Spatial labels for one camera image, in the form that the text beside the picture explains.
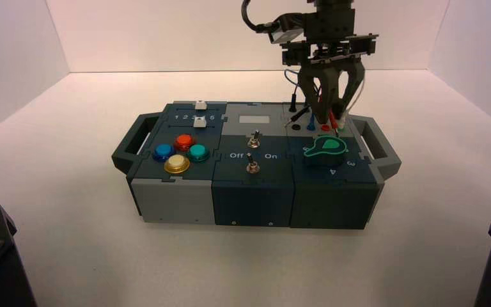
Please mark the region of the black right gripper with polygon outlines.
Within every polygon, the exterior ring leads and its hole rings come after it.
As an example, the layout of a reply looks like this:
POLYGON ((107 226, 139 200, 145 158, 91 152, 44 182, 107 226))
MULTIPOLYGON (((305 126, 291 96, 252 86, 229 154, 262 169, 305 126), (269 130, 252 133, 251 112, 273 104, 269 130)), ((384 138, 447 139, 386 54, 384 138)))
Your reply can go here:
POLYGON ((316 66, 348 58, 371 55, 376 51, 376 34, 354 33, 355 10, 320 10, 313 13, 283 15, 283 33, 297 30, 305 39, 283 40, 283 64, 302 65, 299 86, 318 123, 329 121, 329 113, 343 113, 364 80, 362 61, 349 61, 342 66, 348 83, 339 100, 339 70, 330 65, 316 66))

